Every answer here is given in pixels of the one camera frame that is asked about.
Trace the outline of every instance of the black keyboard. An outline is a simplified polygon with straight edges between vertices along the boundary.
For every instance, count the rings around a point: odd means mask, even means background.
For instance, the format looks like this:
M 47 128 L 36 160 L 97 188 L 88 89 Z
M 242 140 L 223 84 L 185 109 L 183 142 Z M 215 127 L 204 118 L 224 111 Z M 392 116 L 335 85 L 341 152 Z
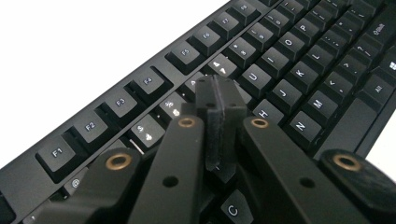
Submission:
M 34 223 L 109 148 L 152 156 L 181 104 L 193 102 L 194 81 L 209 74 L 232 78 L 251 113 L 276 122 L 308 157 L 330 148 L 365 157 L 396 107 L 396 5 L 348 2 L 227 3 L 4 167 L 1 218 Z M 226 206 L 247 207 L 234 172 L 206 172 L 202 223 L 240 221 Z M 243 211 L 240 222 L 251 222 Z

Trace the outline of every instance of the black plastic part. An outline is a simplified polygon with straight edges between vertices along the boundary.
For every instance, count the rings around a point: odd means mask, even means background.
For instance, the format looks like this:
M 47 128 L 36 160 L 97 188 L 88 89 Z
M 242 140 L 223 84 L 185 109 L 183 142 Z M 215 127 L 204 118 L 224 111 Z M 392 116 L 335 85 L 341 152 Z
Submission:
M 170 122 L 128 223 L 198 223 L 203 145 L 199 118 L 180 116 Z

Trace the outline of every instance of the white background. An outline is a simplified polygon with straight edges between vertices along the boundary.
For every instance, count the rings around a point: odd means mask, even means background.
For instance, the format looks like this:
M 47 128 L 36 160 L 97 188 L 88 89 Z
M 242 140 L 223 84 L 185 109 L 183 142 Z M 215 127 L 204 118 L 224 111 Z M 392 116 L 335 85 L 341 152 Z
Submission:
M 1 1 L 0 168 L 226 2 Z M 395 127 L 369 156 L 394 180 Z

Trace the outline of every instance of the brass insert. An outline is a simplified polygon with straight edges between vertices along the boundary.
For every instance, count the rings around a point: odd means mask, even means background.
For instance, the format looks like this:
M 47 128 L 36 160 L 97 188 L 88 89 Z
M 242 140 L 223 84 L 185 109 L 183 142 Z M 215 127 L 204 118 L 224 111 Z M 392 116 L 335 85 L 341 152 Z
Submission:
M 132 157 L 125 153 L 119 153 L 111 156 L 106 161 L 106 167 L 109 170 L 118 171 L 127 167 L 132 162 Z

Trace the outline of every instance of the space bar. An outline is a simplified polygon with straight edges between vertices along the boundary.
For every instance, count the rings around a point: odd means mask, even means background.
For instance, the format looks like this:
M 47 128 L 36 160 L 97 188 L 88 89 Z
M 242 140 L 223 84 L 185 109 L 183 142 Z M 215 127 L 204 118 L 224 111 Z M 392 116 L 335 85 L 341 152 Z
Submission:
M 354 152 L 376 118 L 375 111 L 360 99 L 355 99 L 319 148 L 314 159 L 328 149 Z

